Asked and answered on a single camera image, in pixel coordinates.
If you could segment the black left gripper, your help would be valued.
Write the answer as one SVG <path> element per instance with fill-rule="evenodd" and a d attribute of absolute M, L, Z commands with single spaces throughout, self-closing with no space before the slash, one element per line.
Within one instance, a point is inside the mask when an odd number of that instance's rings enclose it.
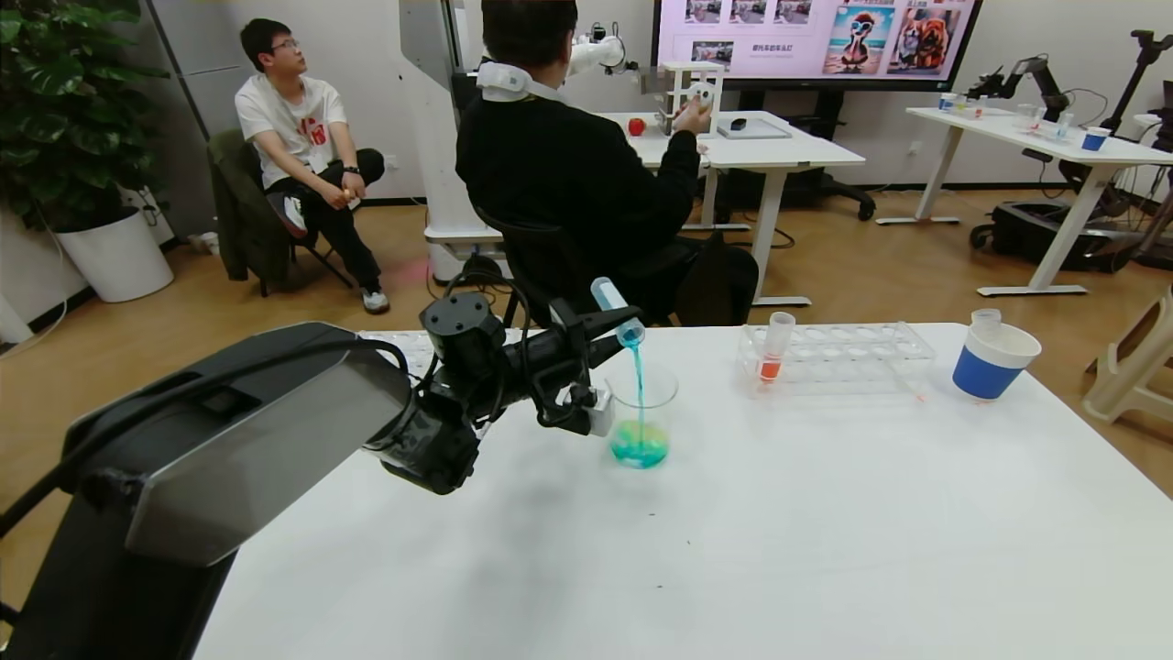
<path fill-rule="evenodd" d="M 619 355 L 621 341 L 644 339 L 644 324 L 636 306 L 583 317 L 568 298 L 554 298 L 548 313 L 552 322 L 549 327 L 503 347 L 507 362 L 536 388 L 590 385 L 589 370 Z"/>

